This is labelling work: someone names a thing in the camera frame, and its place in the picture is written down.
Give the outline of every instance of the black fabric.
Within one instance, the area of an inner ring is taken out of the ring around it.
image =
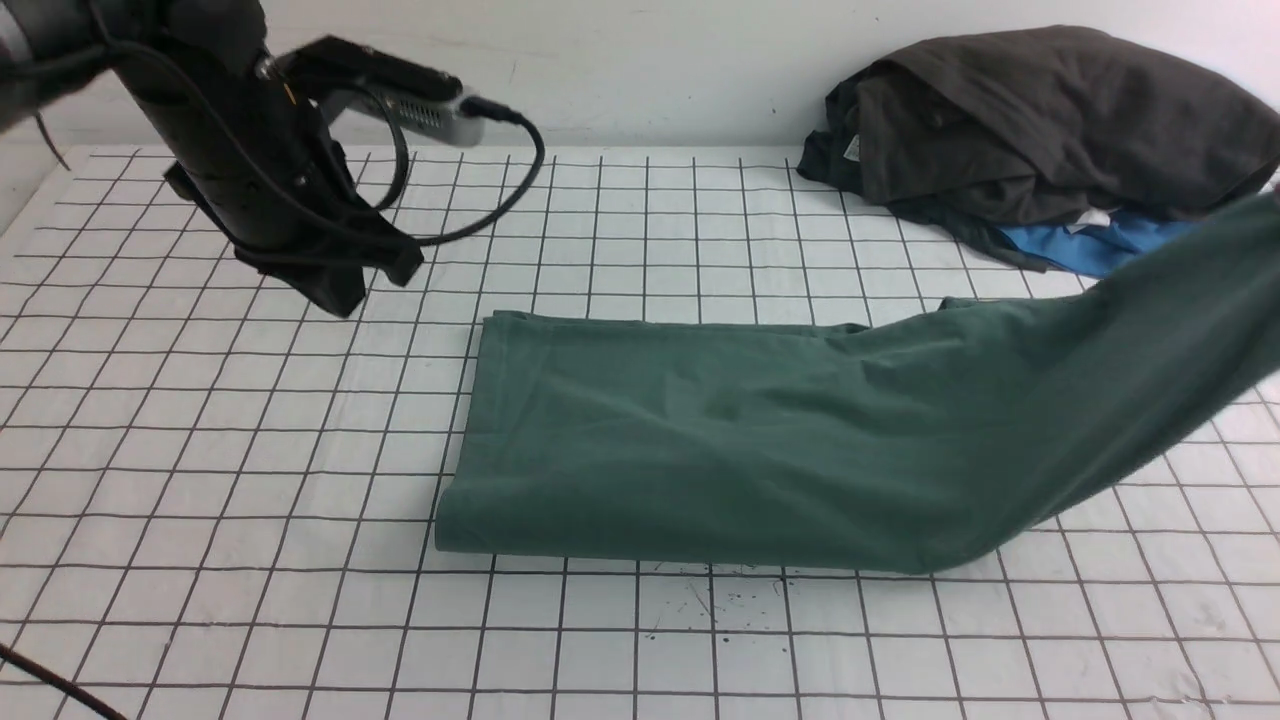
[[[927,40],[873,64],[856,94],[868,201],[937,195],[995,224],[1114,204],[1201,217],[1280,165],[1263,101],[1089,28]]]
[[[840,90],[833,91],[835,97],[827,97],[828,110],[840,106]],[[810,133],[809,138],[805,140],[804,155],[800,164],[796,165],[796,173],[805,179],[822,182],[844,192],[863,195],[861,164],[844,158],[854,132],[849,129],[847,124],[844,128],[842,133]],[[1050,268],[1047,261],[1023,254],[1005,233],[989,223],[955,210],[937,197],[913,197],[888,202],[886,206],[890,213],[904,220],[938,225],[950,232],[957,241],[1007,265],[1036,273],[1043,273]]]

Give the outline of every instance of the blue fabric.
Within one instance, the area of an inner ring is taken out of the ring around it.
[[[1066,225],[1002,225],[998,229],[1027,255],[1043,258],[1073,273],[1102,278],[1194,225],[1155,222],[1138,213],[1120,210],[1112,213],[1111,227],[1089,225],[1074,233]]]

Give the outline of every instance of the green shirt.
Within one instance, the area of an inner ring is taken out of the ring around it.
[[[876,329],[499,313],[436,547],[931,573],[1120,482],[1276,369],[1270,195],[1080,296]]]

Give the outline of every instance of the grid table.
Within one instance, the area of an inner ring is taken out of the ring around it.
[[[380,196],[387,150],[351,152]],[[785,150],[561,151],[484,236],[334,320],[97,147],[0,284],[0,641],[132,717],[1280,716],[1280,378],[1126,483],[929,578],[438,553],[495,309],[872,323],[1088,283],[1004,268]],[[526,151],[415,154],[468,223]],[[12,667],[0,715],[87,714]]]

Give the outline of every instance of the cable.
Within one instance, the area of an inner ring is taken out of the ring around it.
[[[26,63],[13,68],[0,70],[0,81],[10,79],[42,79],[49,76],[64,76],[70,70],[78,70],[83,65],[106,60],[110,55],[106,47],[95,46],[84,50],[69,53],[52,60],[40,60],[38,63]]]
[[[54,158],[58,158],[58,164],[61,165],[64,170],[70,170],[72,167],[67,164],[67,158],[63,158],[63,154],[58,151],[58,145],[54,143],[54,136],[49,133],[49,126],[45,124],[44,113],[36,113],[36,127],[40,128],[40,137],[45,138],[45,145],[49,146],[49,151],[54,154]]]
[[[390,105],[380,95],[356,82],[315,76],[293,76],[291,79],[364,95],[374,104],[374,108],[378,109],[383,119],[387,120],[387,127],[392,132],[392,143],[396,145],[396,177],[392,178],[392,186],[387,188],[387,195],[378,205],[374,205],[371,210],[358,210],[357,214],[376,215],[383,210],[389,210],[399,200],[399,196],[404,195],[404,188],[408,187],[410,173],[408,141],[404,140],[404,128],[399,127],[399,123],[396,122],[396,111],[392,110]]]
[[[13,665],[32,678],[36,678],[46,685],[60,691],[67,697],[96,712],[99,717],[105,717],[106,720],[128,720],[124,715],[120,715],[113,710],[111,706],[97,700],[76,683],[63,678],[35,660],[18,653],[18,651],[5,646],[4,643],[0,643],[0,660]]]
[[[253,174],[257,176],[257,179],[261,181],[268,190],[270,190],[274,195],[276,195],[280,199],[280,201],[284,202],[291,210],[301,215],[307,222],[316,224],[325,232],[329,232],[349,242],[356,242],[361,245],[375,245],[379,247],[392,247],[392,249],[401,247],[403,245],[403,242],[399,238],[384,237],[372,233],[364,233],[348,228],[346,225],[342,225],[339,223],[335,223],[329,218],[320,215],[315,210],[300,202],[296,197],[293,197],[293,195],[289,191],[280,187],[280,184],[275,182],[275,179],[266,170],[264,170],[261,165],[257,164],[252,154],[250,154],[248,150],[244,149],[243,143],[241,143],[239,138],[236,137],[236,132],[221,117],[221,113],[219,113],[218,109],[214,108],[209,97],[205,96],[204,91],[200,88],[196,81],[191,79],[191,76],[188,76],[177,63],[174,63],[172,58],[169,58],[164,53],[155,50],[154,47],[148,47],[138,42],[113,38],[110,31],[106,28],[106,23],[102,22],[102,14],[97,8],[96,0],[86,0],[86,4],[90,6],[90,12],[93,14],[93,20],[95,24],[97,26],[99,35],[101,36],[102,42],[106,45],[108,51],[120,53],[124,55],[132,55],[134,58],[143,59],[156,67],[164,68],[165,72],[173,76],[173,78],[177,79],[178,83],[183,86],[187,94],[191,95],[191,97],[196,101],[197,105],[200,105],[200,109],[205,111],[209,119],[211,119],[214,124],[218,127],[218,129],[227,137],[228,142],[230,142],[232,145],[232,149],[236,150],[236,152],[244,159],[244,163],[248,165],[250,170],[252,170]],[[498,222],[498,218],[511,211],[511,209],[516,205],[516,202],[518,202],[521,197],[524,197],[525,193],[527,193],[529,190],[534,186],[534,181],[538,178],[538,173],[539,170],[541,170],[543,163],[547,159],[547,145],[543,142],[541,133],[538,132],[538,127],[534,126],[532,122],[530,122],[520,113],[516,113],[515,110],[507,108],[506,105],[500,105],[498,102],[493,102],[490,100],[484,100],[479,97],[471,97],[463,101],[462,105],[463,111],[468,111],[468,108],[470,113],[475,117],[483,117],[502,123],[517,124],[525,128],[525,131],[529,132],[529,137],[534,141],[534,163],[529,168],[529,174],[525,176],[525,179],[521,181],[521,183],[516,187],[516,190],[512,191],[511,196],[506,201],[499,204],[498,208],[495,208],[492,213],[476,220],[475,223],[471,223],[470,225],[466,225],[463,228],[452,232],[447,232],[434,237],[415,237],[413,241],[420,247],[433,247],[436,245],[444,245],[445,242],[462,240]]]

